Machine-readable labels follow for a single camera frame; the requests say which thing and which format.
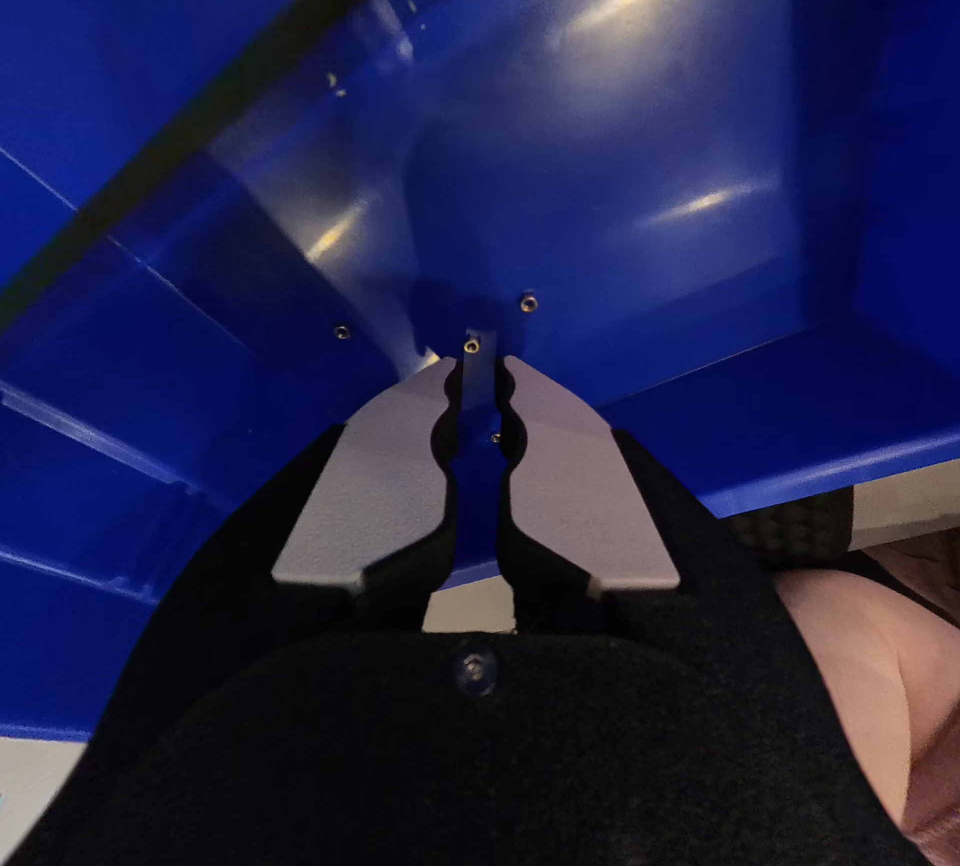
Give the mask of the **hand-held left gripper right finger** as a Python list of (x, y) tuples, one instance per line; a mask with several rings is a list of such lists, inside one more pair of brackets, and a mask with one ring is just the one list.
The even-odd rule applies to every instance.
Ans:
[(680, 573), (609, 423), (516, 356), (495, 373), (495, 548), (516, 631), (613, 631), (620, 600), (674, 596)]

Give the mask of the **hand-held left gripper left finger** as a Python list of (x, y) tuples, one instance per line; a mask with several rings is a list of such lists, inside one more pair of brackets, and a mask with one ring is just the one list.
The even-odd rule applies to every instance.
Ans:
[(453, 570), (460, 362), (438, 359), (346, 422), (271, 575), (334, 591), (370, 624), (419, 630)]

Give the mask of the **blue divided plastic bin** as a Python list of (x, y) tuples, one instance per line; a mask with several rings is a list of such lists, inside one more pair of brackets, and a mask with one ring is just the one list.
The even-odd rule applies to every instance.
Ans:
[(718, 516), (957, 459), (958, 0), (360, 0), (2, 332), (2, 737), (483, 333)]

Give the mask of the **person's left forearm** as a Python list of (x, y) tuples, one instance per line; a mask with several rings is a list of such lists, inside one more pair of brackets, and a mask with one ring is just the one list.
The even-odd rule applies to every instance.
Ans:
[(883, 808), (930, 863), (958, 864), (958, 530), (774, 584)]

